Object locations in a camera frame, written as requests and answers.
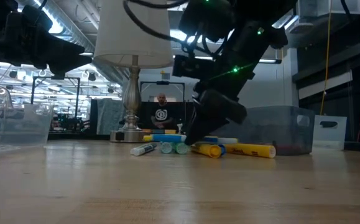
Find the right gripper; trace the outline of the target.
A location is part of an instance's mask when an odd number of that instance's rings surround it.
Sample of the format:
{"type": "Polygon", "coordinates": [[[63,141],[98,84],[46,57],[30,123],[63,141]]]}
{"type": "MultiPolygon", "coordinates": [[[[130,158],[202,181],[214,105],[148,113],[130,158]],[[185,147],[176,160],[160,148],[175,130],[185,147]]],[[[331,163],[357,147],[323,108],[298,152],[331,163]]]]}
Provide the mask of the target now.
{"type": "Polygon", "coordinates": [[[186,145],[202,140],[229,120],[237,124],[244,121],[246,108],[234,100],[253,77],[254,68],[272,43],[272,33],[272,26],[251,21],[234,29],[214,60],[175,56],[172,75],[198,80],[193,87],[194,112],[186,145]]]}

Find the green highlighter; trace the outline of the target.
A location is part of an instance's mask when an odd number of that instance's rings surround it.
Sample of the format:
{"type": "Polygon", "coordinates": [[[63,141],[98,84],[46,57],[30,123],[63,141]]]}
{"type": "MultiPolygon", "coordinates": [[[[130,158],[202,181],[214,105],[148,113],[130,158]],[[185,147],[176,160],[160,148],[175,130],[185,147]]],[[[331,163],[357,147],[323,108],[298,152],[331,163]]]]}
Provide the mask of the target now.
{"type": "Polygon", "coordinates": [[[183,142],[176,144],[174,149],[177,154],[187,154],[189,152],[189,146],[183,142]]]}

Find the blue marker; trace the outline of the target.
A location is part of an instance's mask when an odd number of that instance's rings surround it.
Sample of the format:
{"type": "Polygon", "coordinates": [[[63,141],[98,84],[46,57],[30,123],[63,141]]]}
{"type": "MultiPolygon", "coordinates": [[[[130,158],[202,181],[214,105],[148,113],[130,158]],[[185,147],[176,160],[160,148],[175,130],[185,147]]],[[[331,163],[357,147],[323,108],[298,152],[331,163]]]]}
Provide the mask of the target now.
{"type": "MultiPolygon", "coordinates": [[[[151,134],[153,141],[157,142],[185,142],[186,136],[179,134],[151,134]]],[[[219,138],[216,136],[206,136],[202,140],[197,140],[196,144],[237,144],[236,138],[219,138]]]]}

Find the yellow highlighter with black print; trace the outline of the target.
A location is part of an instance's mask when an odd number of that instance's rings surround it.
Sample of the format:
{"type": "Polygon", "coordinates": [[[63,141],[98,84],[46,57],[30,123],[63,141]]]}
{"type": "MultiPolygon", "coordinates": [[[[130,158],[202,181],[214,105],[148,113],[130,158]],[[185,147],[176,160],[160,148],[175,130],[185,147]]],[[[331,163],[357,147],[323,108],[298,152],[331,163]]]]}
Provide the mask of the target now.
{"type": "Polygon", "coordinates": [[[227,153],[240,154],[273,159],[276,156],[276,149],[271,145],[258,144],[225,144],[227,153]]]}

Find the white marker with green cap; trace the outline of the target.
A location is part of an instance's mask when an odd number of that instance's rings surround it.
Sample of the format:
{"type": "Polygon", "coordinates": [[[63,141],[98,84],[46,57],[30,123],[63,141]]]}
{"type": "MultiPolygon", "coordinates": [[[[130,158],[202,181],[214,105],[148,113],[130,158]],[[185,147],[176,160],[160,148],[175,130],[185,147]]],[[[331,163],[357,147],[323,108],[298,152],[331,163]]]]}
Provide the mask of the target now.
{"type": "Polygon", "coordinates": [[[147,154],[149,152],[152,152],[153,150],[155,150],[156,147],[157,147],[157,143],[155,143],[155,142],[143,144],[141,146],[132,148],[130,150],[130,153],[132,156],[141,156],[141,155],[147,154]]]}

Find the plain yellow highlighter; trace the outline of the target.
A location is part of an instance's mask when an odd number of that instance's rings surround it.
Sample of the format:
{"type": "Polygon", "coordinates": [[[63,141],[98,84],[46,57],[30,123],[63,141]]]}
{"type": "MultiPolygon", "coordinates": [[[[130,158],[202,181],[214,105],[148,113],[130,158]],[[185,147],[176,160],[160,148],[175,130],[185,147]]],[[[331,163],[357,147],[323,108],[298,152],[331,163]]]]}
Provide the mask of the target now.
{"type": "Polygon", "coordinates": [[[204,156],[208,156],[213,159],[217,159],[221,157],[221,149],[218,145],[212,144],[199,144],[192,146],[192,152],[197,154],[202,154],[204,156]]]}

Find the person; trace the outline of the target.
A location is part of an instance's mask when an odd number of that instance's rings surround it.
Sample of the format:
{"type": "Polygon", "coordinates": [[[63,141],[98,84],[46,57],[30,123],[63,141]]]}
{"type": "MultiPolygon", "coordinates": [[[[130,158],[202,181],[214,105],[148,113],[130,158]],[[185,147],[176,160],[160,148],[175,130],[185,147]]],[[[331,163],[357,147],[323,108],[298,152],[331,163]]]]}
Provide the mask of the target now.
{"type": "Polygon", "coordinates": [[[154,103],[150,119],[157,129],[176,129],[175,118],[172,107],[167,103],[164,93],[157,96],[157,102],[154,103]]]}

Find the grey-blue curtain panel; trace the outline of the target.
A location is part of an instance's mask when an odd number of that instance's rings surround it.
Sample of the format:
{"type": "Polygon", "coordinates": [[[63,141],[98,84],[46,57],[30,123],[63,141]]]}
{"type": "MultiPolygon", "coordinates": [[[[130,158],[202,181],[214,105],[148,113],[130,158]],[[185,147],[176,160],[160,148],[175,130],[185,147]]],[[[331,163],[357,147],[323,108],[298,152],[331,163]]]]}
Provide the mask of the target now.
{"type": "Polygon", "coordinates": [[[124,107],[120,100],[109,98],[97,100],[98,119],[96,133],[108,135],[111,131],[117,131],[121,125],[120,121],[124,118],[124,107]]]}

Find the clear plastic bin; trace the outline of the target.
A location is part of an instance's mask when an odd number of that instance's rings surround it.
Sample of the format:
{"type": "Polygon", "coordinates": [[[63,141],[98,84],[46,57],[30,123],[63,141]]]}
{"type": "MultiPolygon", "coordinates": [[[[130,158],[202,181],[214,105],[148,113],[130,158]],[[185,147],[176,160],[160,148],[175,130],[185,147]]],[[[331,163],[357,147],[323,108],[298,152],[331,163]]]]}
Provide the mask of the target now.
{"type": "Polygon", "coordinates": [[[313,146],[344,149],[347,117],[315,116],[313,146]]]}
{"type": "Polygon", "coordinates": [[[44,147],[52,117],[52,106],[16,106],[9,91],[0,86],[0,154],[44,147]]]}

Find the long ceiling light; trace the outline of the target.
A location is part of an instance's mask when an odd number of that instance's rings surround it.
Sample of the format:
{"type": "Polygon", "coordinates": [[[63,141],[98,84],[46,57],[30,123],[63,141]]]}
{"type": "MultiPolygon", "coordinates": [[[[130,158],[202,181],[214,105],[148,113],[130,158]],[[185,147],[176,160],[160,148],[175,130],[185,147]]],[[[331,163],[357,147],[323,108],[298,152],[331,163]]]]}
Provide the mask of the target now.
{"type": "MultiPolygon", "coordinates": [[[[196,56],[195,58],[202,59],[202,60],[213,60],[212,57],[208,57],[208,56],[196,56]]],[[[281,59],[262,58],[259,60],[259,63],[280,64],[280,63],[282,63],[282,60],[281,59]]]]}

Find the white shade silver table lamp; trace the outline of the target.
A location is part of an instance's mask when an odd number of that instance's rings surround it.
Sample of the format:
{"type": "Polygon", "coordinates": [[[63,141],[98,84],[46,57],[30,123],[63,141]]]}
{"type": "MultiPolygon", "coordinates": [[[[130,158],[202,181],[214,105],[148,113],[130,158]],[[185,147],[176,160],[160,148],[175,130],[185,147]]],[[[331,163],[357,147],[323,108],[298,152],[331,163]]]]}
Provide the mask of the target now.
{"type": "Polygon", "coordinates": [[[144,32],[126,14],[124,0],[102,0],[94,61],[129,69],[129,81],[122,94],[126,111],[124,126],[111,131],[111,142],[141,142],[144,133],[137,126],[141,104],[139,74],[142,69],[166,68],[173,63],[171,42],[144,32]]]}

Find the grey ceiling unit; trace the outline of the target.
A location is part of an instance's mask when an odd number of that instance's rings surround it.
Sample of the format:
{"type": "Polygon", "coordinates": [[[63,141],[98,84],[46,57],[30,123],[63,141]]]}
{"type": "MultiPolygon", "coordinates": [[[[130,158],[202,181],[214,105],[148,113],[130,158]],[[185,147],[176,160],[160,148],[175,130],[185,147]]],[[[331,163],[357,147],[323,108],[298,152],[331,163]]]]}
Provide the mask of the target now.
{"type": "MultiPolygon", "coordinates": [[[[360,0],[344,0],[351,14],[360,14],[360,0]]],[[[298,0],[298,14],[319,17],[329,14],[346,14],[341,0],[298,0]]]]}

